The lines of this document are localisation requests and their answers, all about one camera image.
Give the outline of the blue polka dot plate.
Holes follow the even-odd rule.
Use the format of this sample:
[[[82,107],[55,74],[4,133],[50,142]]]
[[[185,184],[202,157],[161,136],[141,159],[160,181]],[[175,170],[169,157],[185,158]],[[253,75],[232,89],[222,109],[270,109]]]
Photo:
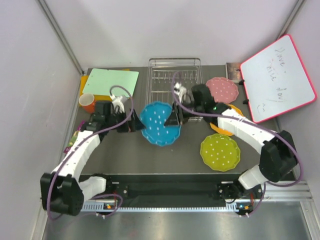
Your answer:
[[[145,126],[141,132],[151,144],[164,147],[173,144],[180,137],[180,126],[165,126],[171,112],[172,106],[161,101],[149,103],[141,111],[140,121]]]

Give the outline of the green polka dot plate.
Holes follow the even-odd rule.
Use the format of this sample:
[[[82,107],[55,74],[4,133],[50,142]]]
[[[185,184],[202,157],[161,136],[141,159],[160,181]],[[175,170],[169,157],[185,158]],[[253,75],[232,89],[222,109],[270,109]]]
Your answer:
[[[218,133],[207,136],[201,142],[199,153],[203,163],[218,172],[233,170],[241,160],[241,150],[237,142]]]

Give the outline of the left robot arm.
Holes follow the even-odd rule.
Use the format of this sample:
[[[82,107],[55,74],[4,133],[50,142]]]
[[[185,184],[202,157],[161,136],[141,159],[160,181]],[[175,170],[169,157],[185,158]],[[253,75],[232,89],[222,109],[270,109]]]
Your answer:
[[[77,216],[84,202],[100,195],[109,198],[114,191],[108,178],[94,174],[85,181],[80,175],[93,151],[100,145],[111,130],[118,133],[131,133],[146,127],[136,111],[126,114],[124,106],[113,101],[97,101],[93,113],[77,134],[74,145],[61,163],[50,173],[40,178],[42,207],[47,212]]]

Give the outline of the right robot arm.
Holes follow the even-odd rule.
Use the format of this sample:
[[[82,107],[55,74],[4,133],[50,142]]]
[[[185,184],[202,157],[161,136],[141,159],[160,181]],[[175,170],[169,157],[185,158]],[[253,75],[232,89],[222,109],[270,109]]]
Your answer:
[[[205,122],[231,132],[253,147],[260,155],[259,163],[244,171],[233,185],[233,192],[245,198],[257,185],[269,183],[280,187],[280,181],[300,163],[292,135],[285,130],[276,132],[241,116],[229,105],[215,102],[205,84],[191,88],[192,97],[186,100],[187,90],[180,83],[171,86],[172,112],[167,126],[181,126],[189,118],[202,117]]]

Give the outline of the orange polka dot plate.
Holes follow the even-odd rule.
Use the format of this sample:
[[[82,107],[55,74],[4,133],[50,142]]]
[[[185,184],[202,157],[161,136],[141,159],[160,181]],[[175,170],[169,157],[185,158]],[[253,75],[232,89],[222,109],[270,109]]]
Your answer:
[[[237,108],[236,106],[234,106],[232,104],[228,104],[228,106],[231,107],[233,110],[235,110],[242,117],[244,116],[242,111],[239,108]],[[210,123],[209,125],[210,125],[211,129],[216,131],[218,134],[222,134],[222,135],[229,136],[229,137],[234,135],[232,132],[227,131],[225,129],[222,129],[220,127],[217,127],[213,123]]]

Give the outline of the orange mug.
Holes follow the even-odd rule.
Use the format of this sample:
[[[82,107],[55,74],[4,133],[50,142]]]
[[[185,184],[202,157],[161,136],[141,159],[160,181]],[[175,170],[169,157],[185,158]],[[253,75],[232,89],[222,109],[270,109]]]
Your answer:
[[[84,93],[79,97],[78,103],[87,112],[92,114],[95,111],[95,96],[91,93]]]

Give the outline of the pink polka dot plate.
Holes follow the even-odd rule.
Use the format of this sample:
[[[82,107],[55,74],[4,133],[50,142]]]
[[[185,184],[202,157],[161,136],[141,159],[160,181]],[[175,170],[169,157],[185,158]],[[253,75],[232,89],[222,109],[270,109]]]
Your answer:
[[[205,85],[209,88],[215,102],[230,104],[239,95],[236,84],[225,77],[214,77],[209,79]]]

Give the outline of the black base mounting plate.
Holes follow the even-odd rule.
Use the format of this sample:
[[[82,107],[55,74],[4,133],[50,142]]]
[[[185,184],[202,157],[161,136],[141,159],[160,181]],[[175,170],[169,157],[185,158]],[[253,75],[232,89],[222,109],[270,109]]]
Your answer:
[[[258,200],[262,187],[246,190],[238,174],[109,174],[106,193],[123,198],[123,207],[212,207]]]

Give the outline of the treehouse paperback book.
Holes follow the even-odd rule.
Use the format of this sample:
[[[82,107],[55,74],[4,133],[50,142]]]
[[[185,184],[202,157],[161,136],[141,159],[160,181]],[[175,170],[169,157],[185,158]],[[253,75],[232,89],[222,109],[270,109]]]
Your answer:
[[[76,139],[77,139],[77,137],[78,137],[78,134],[79,134],[79,132],[81,131],[81,128],[82,128],[82,126],[84,125],[84,123],[85,123],[85,121],[83,120],[83,121],[78,125],[78,127],[76,128],[76,131],[73,133],[71,139],[69,140],[67,146],[65,147],[65,149],[64,149],[64,151],[63,151],[64,154],[67,154],[67,153],[70,151],[70,149],[73,147],[73,145],[75,144]]]

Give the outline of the pink framed whiteboard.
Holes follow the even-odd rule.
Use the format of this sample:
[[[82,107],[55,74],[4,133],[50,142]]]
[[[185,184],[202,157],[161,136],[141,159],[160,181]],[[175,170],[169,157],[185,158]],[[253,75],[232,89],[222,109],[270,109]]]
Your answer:
[[[311,104],[318,97],[289,34],[244,61],[240,72],[255,123]]]

